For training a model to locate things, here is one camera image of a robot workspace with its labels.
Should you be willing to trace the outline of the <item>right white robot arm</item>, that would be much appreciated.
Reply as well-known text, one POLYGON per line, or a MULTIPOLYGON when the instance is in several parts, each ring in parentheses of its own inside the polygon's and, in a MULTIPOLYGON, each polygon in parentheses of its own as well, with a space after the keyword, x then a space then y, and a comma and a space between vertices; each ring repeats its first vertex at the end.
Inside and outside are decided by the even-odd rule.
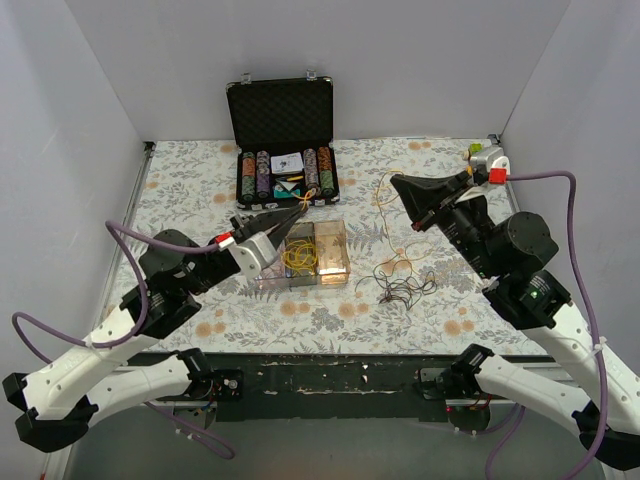
POLYGON ((437 227, 488 281, 482 293, 499 317, 542 347, 573 380, 563 385, 469 345, 427 390, 444 398, 509 399, 563 426, 590 459, 615 470, 639 466, 639 376, 583 317, 569 291, 546 270, 558 252, 545 220, 518 211, 500 223, 488 213, 487 173, 441 179, 396 174, 391 184, 418 232, 437 227))

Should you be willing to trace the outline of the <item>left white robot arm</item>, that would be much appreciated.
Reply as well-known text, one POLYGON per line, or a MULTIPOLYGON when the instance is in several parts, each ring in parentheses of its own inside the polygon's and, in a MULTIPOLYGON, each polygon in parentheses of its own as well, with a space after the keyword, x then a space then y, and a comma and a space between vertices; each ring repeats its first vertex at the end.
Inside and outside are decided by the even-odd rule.
POLYGON ((152 365, 122 372, 131 358, 168 337, 201 309, 196 296, 228 278, 257 277, 278 258, 278 249, 306 213, 299 204, 255 216, 237 215, 232 228, 200 246, 186 234, 167 229, 144 236, 112 221, 105 226, 118 244, 126 237, 146 244, 129 260, 138 281, 93 331, 70 343, 32 373, 11 373, 2 382, 7 401, 21 414, 20 440, 44 453, 59 451, 89 429, 125 409, 165 397, 204 401, 222 377, 198 348, 171 354, 152 365))

